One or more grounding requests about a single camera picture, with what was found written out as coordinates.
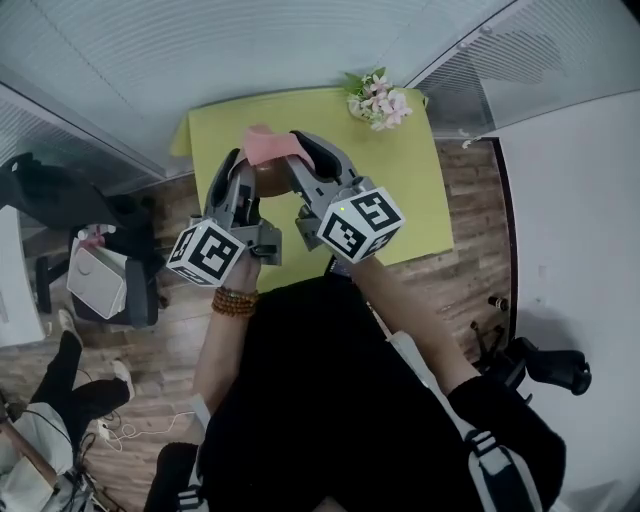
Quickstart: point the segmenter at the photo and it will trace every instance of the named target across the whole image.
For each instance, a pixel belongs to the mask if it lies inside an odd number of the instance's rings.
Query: beaded bracelet
[[[243,293],[221,286],[213,296],[211,308],[221,315],[250,317],[255,313],[258,292]]]

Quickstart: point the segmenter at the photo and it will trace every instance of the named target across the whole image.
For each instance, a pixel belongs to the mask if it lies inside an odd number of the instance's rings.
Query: yellow-green table
[[[191,156],[201,208],[209,185],[232,148],[240,147],[245,129],[264,123],[274,132],[303,130],[342,149],[360,175],[385,187],[407,222],[378,257],[385,264],[442,252],[453,247],[449,210],[438,155],[420,91],[406,89],[413,114],[394,130],[374,132],[354,119],[337,88],[306,89],[226,101],[191,110],[171,146],[174,156]],[[260,214],[282,230],[282,266],[263,266],[259,288],[279,286],[321,275],[330,254],[325,247],[307,251],[294,220],[302,202],[289,193],[262,199]]]

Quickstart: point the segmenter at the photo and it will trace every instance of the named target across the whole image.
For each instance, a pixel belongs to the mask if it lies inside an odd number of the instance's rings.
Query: white cable
[[[145,431],[136,431],[136,427],[134,427],[133,425],[131,425],[130,423],[125,423],[124,425],[122,425],[122,427],[120,428],[122,435],[118,437],[118,434],[116,434],[115,431],[107,428],[105,426],[105,430],[109,433],[109,438],[107,439],[106,437],[102,437],[102,439],[104,439],[104,442],[107,443],[107,445],[109,446],[109,448],[112,448],[114,451],[121,453],[122,452],[122,440],[123,439],[135,439],[138,436],[141,435],[147,435],[147,436],[153,436],[153,435],[157,435],[157,434],[168,434],[169,432],[171,432],[171,429],[173,428],[173,426],[176,423],[176,420],[178,419],[179,416],[190,416],[191,414],[195,414],[195,412],[180,412],[178,414],[176,414],[173,417],[173,421],[171,422],[171,425],[169,425],[169,428],[167,430],[162,430],[162,431],[158,431],[158,432],[145,432]],[[127,433],[125,432],[125,428],[131,428],[131,432]],[[119,448],[116,448],[115,446],[113,446],[111,444],[111,442],[113,441],[117,441],[118,444],[120,445]]]

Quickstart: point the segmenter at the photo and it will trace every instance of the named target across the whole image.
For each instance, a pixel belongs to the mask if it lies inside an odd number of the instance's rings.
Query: hand
[[[255,292],[261,268],[260,260],[252,256],[249,251],[244,251],[231,269],[224,286],[237,292]]]

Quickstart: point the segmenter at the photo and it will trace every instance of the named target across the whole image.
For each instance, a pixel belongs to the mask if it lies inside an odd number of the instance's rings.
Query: pink flower
[[[400,124],[400,120],[404,116],[408,116],[413,112],[413,110],[407,106],[407,97],[395,89],[389,93],[389,103],[393,108],[393,112],[390,116],[393,116],[392,122],[394,124]]]
[[[378,102],[378,106],[380,107],[380,110],[382,110],[385,114],[391,114],[393,112],[393,108],[391,107],[391,103],[389,103],[389,100],[380,100]]]
[[[387,91],[379,91],[378,94],[371,99],[373,100],[371,103],[371,110],[374,112],[378,112],[381,109],[383,112],[386,112],[385,108],[389,109],[389,111],[393,110],[389,105],[389,100],[387,100]]]
[[[409,107],[401,107],[397,110],[394,109],[394,111],[389,114],[389,117],[387,117],[387,120],[385,121],[387,128],[392,128],[393,125],[400,124],[402,122],[402,118],[404,116],[408,116],[412,112],[413,110],[411,110]]]
[[[372,92],[391,89],[391,84],[387,81],[387,75],[382,75],[381,78],[378,78],[378,75],[373,75],[373,83],[370,89]]]

